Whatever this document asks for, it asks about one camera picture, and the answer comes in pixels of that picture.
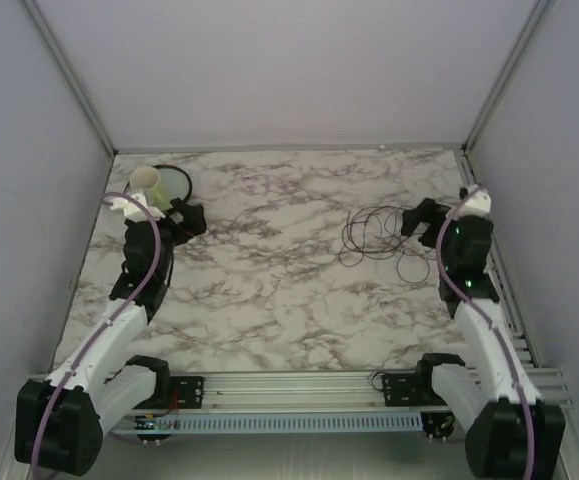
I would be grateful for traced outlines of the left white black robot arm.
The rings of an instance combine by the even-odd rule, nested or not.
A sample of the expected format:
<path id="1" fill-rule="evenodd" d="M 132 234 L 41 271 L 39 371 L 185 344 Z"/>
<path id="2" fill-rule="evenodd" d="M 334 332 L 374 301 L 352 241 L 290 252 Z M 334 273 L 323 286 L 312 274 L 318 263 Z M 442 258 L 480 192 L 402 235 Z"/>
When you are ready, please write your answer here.
<path id="1" fill-rule="evenodd" d="M 84 475 L 125 415 L 170 397 L 166 361 L 125 354 L 164 300 L 175 248 L 205 233 L 204 208 L 174 198 L 160 210 L 139 193 L 109 192 L 102 202 L 125 218 L 125 259 L 93 330 L 59 368 L 18 392 L 14 456 L 33 471 Z"/>

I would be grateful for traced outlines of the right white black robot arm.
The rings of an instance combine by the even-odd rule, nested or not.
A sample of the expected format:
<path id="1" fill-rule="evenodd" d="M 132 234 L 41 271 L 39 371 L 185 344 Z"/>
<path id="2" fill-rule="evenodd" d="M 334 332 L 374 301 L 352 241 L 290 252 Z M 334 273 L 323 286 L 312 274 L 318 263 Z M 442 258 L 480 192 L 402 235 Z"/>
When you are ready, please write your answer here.
<path id="1" fill-rule="evenodd" d="M 426 198 L 402 214 L 403 236 L 426 227 L 420 242 L 436 251 L 439 296 L 469 345 L 478 373 L 471 377 L 457 356 L 426 354 L 416 375 L 462 427 L 474 476 L 550 479 L 566 421 L 523 368 L 485 270 L 492 246 L 490 209 L 490 196 L 477 188 L 463 189 L 454 208 Z"/>

